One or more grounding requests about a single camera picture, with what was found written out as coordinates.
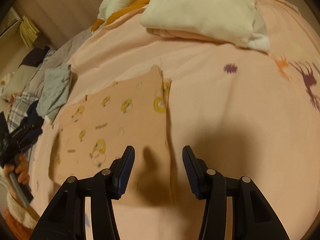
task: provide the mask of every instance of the orange fluffy fabric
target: orange fluffy fabric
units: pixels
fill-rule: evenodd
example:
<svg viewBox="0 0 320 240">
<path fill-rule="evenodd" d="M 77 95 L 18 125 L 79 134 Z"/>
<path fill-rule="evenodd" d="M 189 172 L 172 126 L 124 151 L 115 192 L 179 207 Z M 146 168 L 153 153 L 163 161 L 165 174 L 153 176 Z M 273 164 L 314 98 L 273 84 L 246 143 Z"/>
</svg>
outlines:
<svg viewBox="0 0 320 240">
<path fill-rule="evenodd" d="M 18 238 L 18 240 L 29 240 L 32 234 L 32 229 L 24 227 L 20 222 L 15 220 L 11 215 L 9 209 L 4 210 L 5 221 L 7 222 L 8 227 Z"/>
</svg>

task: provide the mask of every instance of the folded clothes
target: folded clothes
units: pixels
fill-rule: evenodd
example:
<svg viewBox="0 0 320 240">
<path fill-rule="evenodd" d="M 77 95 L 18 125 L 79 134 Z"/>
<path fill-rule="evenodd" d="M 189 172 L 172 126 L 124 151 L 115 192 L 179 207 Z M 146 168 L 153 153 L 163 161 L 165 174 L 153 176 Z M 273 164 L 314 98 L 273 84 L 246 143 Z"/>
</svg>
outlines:
<svg viewBox="0 0 320 240">
<path fill-rule="evenodd" d="M 44 89 L 36 108 L 40 116 L 44 117 L 54 112 L 55 115 L 50 115 L 50 120 L 56 117 L 57 108 L 59 109 L 68 100 L 70 82 L 70 65 L 62 65 L 45 71 Z"/>
<path fill-rule="evenodd" d="M 38 67 L 39 64 L 42 63 L 44 60 L 45 55 L 47 55 L 49 51 L 49 47 L 45 46 L 42 48 L 34 48 L 32 51 L 30 51 L 22 60 L 21 65 L 27 65 L 31 67 Z"/>
</svg>

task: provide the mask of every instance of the pillow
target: pillow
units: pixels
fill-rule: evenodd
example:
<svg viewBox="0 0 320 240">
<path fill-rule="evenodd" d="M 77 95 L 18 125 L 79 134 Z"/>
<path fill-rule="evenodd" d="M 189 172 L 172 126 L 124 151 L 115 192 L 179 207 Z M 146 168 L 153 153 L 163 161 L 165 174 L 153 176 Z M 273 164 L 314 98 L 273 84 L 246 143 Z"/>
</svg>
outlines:
<svg viewBox="0 0 320 240">
<path fill-rule="evenodd" d="M 1 98 L 8 101 L 11 94 L 22 92 L 36 70 L 37 68 L 35 67 L 21 65 L 5 86 Z"/>
<path fill-rule="evenodd" d="M 170 32 L 182 31 L 196 33 L 199 36 L 193 37 L 198 39 L 204 36 L 238 47 L 270 50 L 267 28 L 255 0 L 151 0 L 140 23 L 158 35 L 166 30 L 174 37 L 179 33 Z"/>
</svg>

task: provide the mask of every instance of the pink bedsheet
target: pink bedsheet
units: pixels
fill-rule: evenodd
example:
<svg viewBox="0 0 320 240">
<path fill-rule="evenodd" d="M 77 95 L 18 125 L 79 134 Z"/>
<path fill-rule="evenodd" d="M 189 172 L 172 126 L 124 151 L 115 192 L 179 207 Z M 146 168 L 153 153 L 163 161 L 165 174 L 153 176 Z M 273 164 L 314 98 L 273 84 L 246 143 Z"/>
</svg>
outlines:
<svg viewBox="0 0 320 240">
<path fill-rule="evenodd" d="M 102 28 L 70 59 L 76 83 L 66 106 L 152 65 L 172 79 L 167 133 L 175 204 L 134 207 L 115 201 L 122 240 L 198 238 L 204 202 L 191 194 L 181 158 L 185 145 L 224 176 L 251 177 L 291 240 L 301 239 L 317 216 L 320 38 L 284 2 L 257 1 L 269 55 L 232 44 L 161 38 L 140 25 L 140 9 Z M 48 167 L 58 125 L 43 129 L 31 184 L 39 214 L 55 191 Z M 228 224 L 226 239 L 230 234 Z"/>
</svg>

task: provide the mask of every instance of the black cloth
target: black cloth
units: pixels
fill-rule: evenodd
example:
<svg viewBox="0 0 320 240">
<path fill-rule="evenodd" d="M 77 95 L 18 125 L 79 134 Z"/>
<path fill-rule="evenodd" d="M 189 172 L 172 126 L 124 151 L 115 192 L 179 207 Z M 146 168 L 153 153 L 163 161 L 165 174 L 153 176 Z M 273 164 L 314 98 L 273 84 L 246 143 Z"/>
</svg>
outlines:
<svg viewBox="0 0 320 240">
<path fill-rule="evenodd" d="M 40 134 L 42 134 L 42 125 L 44 123 L 44 119 L 38 115 L 36 111 L 36 107 L 38 105 L 39 100 L 33 102 L 28 110 L 27 110 L 27 117 L 24 117 L 20 123 L 21 125 L 28 125 L 32 126 L 33 129 L 31 129 L 24 137 L 23 144 L 25 143 L 31 143 L 34 144 L 37 140 Z"/>
<path fill-rule="evenodd" d="M 28 53 L 22 60 L 21 65 L 27 65 L 31 67 L 38 67 L 44 60 L 45 55 L 47 55 L 49 51 L 49 47 L 45 46 L 43 49 L 34 48 L 32 51 Z"/>
</svg>

